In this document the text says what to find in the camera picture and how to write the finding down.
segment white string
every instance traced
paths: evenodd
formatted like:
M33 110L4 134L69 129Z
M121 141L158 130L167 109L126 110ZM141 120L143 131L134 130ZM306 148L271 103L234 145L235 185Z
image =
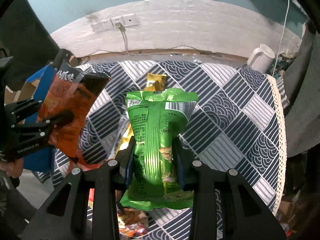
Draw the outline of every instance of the white string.
M275 66L274 66L274 68L273 68L272 76L273 76L273 75L274 75L274 73L275 73L276 66L277 66L277 63L278 63L278 57L279 57L279 53L280 53L280 49L281 49L282 38L283 38L283 35L284 35L285 23L287 22L287 16L288 16L288 11L289 11L289 5L290 5L290 0L288 0L287 12L285 13L285 18L284 18L284 25L283 25L282 35L281 35L281 39L280 39L280 44L279 44L279 49L278 49L278 53L277 53L276 63L275 63Z

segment yellow snack packet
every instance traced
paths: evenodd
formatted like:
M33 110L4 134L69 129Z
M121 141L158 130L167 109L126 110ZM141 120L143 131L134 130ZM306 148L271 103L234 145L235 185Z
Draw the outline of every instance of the yellow snack packet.
M163 91L165 86L165 80L167 78L167 75L165 74L152 74L147 73L147 84L145 87L145 91ZM131 124L129 123L129 126L123 136L120 139L120 142L116 146L116 154L118 151L126 149L129 145L129 141L131 136L133 136L133 131L131 128Z

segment patterned tablecloth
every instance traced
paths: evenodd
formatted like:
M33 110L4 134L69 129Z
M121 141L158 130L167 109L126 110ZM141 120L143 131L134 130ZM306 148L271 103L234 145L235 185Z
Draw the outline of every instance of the patterned tablecloth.
M79 68L108 71L112 76L87 116L80 148L88 163L113 157L110 152L126 93L143 90L147 72L167 74L166 88L182 88L199 96L187 129L180 135L183 146L212 169L236 169L276 213L284 186L286 148L281 100L272 77L247 68L186 61L123 61ZM57 185L68 168L68 159L59 150L54 166L51 176ZM219 192L216 197L220 238ZM188 238L191 209L158 209L148 215L149 232L143 239ZM92 218L90 209L88 218Z

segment human hand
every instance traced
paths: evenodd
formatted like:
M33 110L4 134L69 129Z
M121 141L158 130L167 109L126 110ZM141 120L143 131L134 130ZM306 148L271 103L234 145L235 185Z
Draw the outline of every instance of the human hand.
M14 162L0 162L0 169L5 171L8 176L18 178L23 171L23 159L15 160Z

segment orange snack bag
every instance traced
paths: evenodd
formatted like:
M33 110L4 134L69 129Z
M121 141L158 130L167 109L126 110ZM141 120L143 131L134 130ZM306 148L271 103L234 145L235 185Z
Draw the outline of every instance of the orange snack bag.
M78 151L78 141L85 125L85 118L109 80L109 73L85 73L64 62L39 109L40 121L65 110L73 112L74 118L71 123L53 129L49 144L55 145L75 162L78 159L83 162L81 151Z

